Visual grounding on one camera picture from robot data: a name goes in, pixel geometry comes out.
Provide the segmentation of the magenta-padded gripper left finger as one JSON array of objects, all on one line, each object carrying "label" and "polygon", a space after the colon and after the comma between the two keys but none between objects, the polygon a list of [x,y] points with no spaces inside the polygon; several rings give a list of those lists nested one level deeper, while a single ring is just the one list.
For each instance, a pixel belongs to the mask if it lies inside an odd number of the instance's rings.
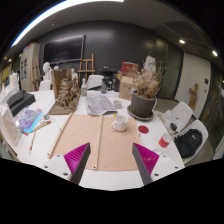
[{"label": "magenta-padded gripper left finger", "polygon": [[42,166],[42,169],[78,185],[90,153],[90,144],[86,143],[65,155],[56,154]]}]

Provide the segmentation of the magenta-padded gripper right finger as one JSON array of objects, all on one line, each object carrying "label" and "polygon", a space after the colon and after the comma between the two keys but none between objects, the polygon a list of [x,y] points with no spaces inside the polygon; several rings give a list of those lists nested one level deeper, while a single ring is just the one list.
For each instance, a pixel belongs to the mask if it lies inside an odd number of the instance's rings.
[{"label": "magenta-padded gripper right finger", "polygon": [[168,155],[157,154],[137,143],[134,143],[132,146],[132,154],[143,185],[148,185],[182,169]]}]

